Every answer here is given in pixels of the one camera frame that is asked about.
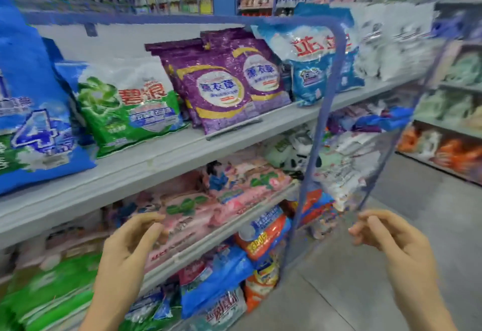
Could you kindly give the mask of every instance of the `right hand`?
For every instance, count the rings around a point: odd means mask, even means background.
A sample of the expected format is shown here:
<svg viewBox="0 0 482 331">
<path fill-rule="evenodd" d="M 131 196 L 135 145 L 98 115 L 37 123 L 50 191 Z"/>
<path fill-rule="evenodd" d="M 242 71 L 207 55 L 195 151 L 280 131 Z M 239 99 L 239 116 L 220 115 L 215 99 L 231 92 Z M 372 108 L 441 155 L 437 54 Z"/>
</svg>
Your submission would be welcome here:
<svg viewBox="0 0 482 331">
<path fill-rule="evenodd" d="M 367 210 L 348 232 L 355 245 L 376 247 L 387 256 L 395 302 L 411 330 L 455 330 L 437 286 L 437 264 L 429 240 L 405 219 Z"/>
</svg>

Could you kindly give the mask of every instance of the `number 4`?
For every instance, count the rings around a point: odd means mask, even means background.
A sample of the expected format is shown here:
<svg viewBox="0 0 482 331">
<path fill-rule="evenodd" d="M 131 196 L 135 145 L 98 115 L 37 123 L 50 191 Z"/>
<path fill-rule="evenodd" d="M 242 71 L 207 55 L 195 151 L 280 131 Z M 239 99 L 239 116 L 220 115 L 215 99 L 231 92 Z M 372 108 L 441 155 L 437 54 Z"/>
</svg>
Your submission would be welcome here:
<svg viewBox="0 0 482 331">
<path fill-rule="evenodd" d="M 55 145 L 54 138 L 58 135 L 57 129 L 50 125 L 47 110 L 33 110 L 13 135 L 10 143 L 13 148 L 33 146 L 35 149 L 41 149 Z"/>
</svg>

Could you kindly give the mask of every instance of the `left hand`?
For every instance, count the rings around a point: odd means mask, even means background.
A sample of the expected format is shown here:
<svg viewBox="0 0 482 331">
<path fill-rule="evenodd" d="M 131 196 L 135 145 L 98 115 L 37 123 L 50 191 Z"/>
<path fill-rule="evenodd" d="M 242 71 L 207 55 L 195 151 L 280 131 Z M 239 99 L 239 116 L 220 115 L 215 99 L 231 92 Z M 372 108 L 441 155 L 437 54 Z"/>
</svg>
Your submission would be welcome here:
<svg viewBox="0 0 482 331">
<path fill-rule="evenodd" d="M 157 212 L 137 214 L 105 241 L 92 304 L 80 331 L 117 329 L 139 295 L 154 244 L 167 242 L 163 219 Z"/>
</svg>

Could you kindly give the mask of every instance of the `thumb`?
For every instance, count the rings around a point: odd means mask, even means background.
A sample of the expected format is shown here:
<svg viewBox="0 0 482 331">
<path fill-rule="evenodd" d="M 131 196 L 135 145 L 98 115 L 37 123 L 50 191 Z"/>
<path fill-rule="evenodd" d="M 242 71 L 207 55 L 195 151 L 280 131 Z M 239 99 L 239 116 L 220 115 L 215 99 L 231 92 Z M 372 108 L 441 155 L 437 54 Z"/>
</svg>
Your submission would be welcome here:
<svg viewBox="0 0 482 331">
<path fill-rule="evenodd" d="M 402 250 L 398 247 L 397 243 L 393 239 L 391 233 L 385 225 L 376 216 L 368 217 L 368 226 L 375 237 L 375 239 L 380 244 L 382 251 L 389 259 L 393 259 L 399 256 Z"/>
<path fill-rule="evenodd" d="M 144 266 L 149 253 L 152 251 L 152 247 L 163 230 L 164 226 L 159 222 L 155 222 L 149 227 L 146 233 L 142 236 L 141 241 L 139 241 L 134 253 L 131 255 L 135 262 L 141 262 Z"/>
</svg>

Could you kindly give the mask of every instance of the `floor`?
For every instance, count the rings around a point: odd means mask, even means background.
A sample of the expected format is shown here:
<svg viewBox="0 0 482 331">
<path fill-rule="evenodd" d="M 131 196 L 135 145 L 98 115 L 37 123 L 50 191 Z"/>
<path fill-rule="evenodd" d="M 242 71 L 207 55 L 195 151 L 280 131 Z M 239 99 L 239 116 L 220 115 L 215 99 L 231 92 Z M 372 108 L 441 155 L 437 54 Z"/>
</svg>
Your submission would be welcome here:
<svg viewBox="0 0 482 331">
<path fill-rule="evenodd" d="M 367 206 L 398 212 L 430 239 L 440 287 L 459 331 L 482 323 L 482 188 L 393 155 Z M 344 221 L 230 330 L 407 331 L 384 258 L 354 248 Z"/>
</svg>

